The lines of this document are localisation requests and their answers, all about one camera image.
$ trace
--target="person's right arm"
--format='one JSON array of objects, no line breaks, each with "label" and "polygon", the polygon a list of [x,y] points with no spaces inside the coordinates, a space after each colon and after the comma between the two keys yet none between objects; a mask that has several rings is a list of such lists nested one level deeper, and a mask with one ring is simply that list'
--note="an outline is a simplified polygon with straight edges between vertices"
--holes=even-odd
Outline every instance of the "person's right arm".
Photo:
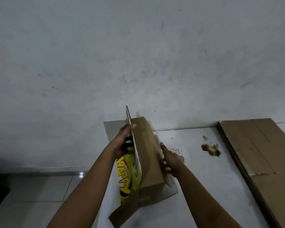
[{"label": "person's right arm", "polygon": [[198,228],[241,228],[241,226],[224,210],[224,208],[208,193],[193,173],[160,143],[167,164],[166,167],[179,181],[186,202]]}]

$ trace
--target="forearm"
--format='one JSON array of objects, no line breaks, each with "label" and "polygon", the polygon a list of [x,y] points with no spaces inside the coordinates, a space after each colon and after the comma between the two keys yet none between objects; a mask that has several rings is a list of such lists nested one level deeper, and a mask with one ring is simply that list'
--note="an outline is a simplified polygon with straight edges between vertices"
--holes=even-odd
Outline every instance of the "forearm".
[{"label": "forearm", "polygon": [[87,175],[52,218],[48,228],[91,228],[110,179],[115,159],[105,148]]},{"label": "forearm", "polygon": [[177,179],[198,228],[240,228],[184,164],[179,168]]}]

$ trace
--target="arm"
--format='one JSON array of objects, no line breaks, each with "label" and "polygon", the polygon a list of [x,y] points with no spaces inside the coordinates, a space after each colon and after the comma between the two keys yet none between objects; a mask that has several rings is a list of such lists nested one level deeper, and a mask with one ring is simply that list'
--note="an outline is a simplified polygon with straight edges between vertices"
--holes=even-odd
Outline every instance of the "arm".
[{"label": "arm", "polygon": [[105,195],[114,162],[124,154],[122,145],[135,126],[125,125],[119,130],[118,135],[106,146],[87,175],[61,205],[47,228],[91,228]]},{"label": "arm", "polygon": [[168,171],[178,179],[186,202],[198,228],[225,227],[241,228],[241,226],[224,210],[224,208],[208,193],[191,171],[160,143],[165,156]]}]

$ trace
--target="person's left arm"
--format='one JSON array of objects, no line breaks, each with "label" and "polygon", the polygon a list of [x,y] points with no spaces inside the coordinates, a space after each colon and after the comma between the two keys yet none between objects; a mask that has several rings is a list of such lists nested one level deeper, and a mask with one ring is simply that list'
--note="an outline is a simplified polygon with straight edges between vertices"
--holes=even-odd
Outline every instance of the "person's left arm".
[{"label": "person's left arm", "polygon": [[105,195],[114,162],[125,153],[122,146],[135,127],[135,124],[125,125],[119,130],[118,135],[106,146],[87,175],[58,209],[47,228],[91,228]]}]

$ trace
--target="hand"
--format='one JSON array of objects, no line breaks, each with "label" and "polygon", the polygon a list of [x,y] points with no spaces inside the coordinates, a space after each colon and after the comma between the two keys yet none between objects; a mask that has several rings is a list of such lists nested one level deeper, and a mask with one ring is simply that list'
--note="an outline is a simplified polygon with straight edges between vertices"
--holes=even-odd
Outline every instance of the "hand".
[{"label": "hand", "polygon": [[127,149],[123,148],[123,144],[125,143],[125,139],[127,135],[136,127],[136,124],[129,125],[126,124],[122,128],[120,128],[116,137],[107,145],[106,149],[109,149],[113,152],[114,160],[123,156],[127,153]]},{"label": "hand", "polygon": [[161,142],[160,148],[163,151],[163,155],[165,156],[163,158],[163,161],[165,161],[167,164],[165,164],[165,167],[170,168],[171,170],[167,170],[168,173],[172,174],[174,177],[178,176],[179,169],[183,165],[182,161],[179,160],[176,153],[171,152],[167,149],[167,147]]}]

